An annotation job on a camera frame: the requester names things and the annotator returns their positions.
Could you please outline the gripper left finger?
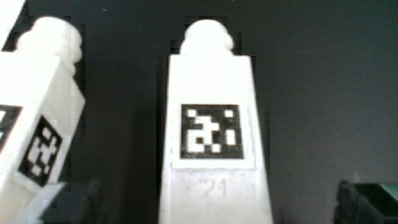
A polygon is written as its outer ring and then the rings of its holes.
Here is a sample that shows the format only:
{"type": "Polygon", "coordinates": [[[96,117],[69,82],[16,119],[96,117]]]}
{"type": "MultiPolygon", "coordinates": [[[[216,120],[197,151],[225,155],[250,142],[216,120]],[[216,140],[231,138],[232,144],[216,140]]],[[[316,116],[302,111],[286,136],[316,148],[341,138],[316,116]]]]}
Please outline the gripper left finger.
{"type": "Polygon", "coordinates": [[[23,224],[101,224],[99,182],[49,184],[28,204],[23,224]]]}

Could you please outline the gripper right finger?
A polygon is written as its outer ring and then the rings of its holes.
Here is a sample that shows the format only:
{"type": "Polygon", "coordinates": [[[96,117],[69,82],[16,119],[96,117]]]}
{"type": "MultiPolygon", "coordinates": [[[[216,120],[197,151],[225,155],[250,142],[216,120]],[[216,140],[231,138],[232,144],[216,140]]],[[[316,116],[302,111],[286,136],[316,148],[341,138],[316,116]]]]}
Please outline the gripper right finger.
{"type": "Polygon", "coordinates": [[[334,224],[398,224],[398,183],[341,181],[334,224]]]}

